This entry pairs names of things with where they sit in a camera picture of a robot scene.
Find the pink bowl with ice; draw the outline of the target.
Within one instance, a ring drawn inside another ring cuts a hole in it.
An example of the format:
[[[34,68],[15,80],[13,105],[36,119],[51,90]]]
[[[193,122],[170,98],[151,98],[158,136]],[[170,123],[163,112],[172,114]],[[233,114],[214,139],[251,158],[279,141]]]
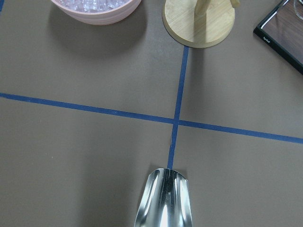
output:
[[[139,0],[53,0],[52,3],[73,19],[90,25],[110,25],[128,17]]]

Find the wooden mug tree stand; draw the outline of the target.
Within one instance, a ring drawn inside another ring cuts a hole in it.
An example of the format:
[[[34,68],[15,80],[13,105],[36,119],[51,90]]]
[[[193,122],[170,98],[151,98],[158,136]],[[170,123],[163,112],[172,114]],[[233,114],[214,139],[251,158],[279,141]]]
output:
[[[208,48],[231,32],[239,0],[166,0],[162,21],[170,36],[192,48]]]

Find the tray of upturned glasses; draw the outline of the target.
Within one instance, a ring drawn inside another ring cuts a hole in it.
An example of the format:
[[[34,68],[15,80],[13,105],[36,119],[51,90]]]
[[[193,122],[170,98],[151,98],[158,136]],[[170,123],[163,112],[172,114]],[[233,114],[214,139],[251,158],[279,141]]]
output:
[[[253,33],[303,72],[303,2],[283,0],[254,28]]]

